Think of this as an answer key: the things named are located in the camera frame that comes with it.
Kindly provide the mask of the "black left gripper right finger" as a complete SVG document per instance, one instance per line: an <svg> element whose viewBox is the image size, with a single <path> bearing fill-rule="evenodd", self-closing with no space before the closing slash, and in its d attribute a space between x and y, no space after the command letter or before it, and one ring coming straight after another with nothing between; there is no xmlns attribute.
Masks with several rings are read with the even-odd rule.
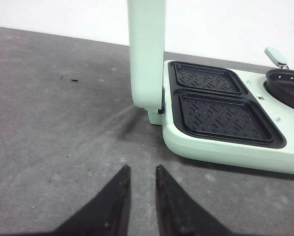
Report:
<svg viewBox="0 0 294 236"><path fill-rule="evenodd" d="M161 236L232 235L189 196L163 165L156 167L156 210Z"/></svg>

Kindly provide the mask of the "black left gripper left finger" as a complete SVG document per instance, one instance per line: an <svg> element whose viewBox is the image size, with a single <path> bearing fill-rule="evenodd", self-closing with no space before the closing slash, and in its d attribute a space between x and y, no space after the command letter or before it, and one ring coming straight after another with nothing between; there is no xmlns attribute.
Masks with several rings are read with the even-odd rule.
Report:
<svg viewBox="0 0 294 236"><path fill-rule="evenodd" d="M102 190L62 223L57 236L126 236L131 209L131 168L124 165Z"/></svg>

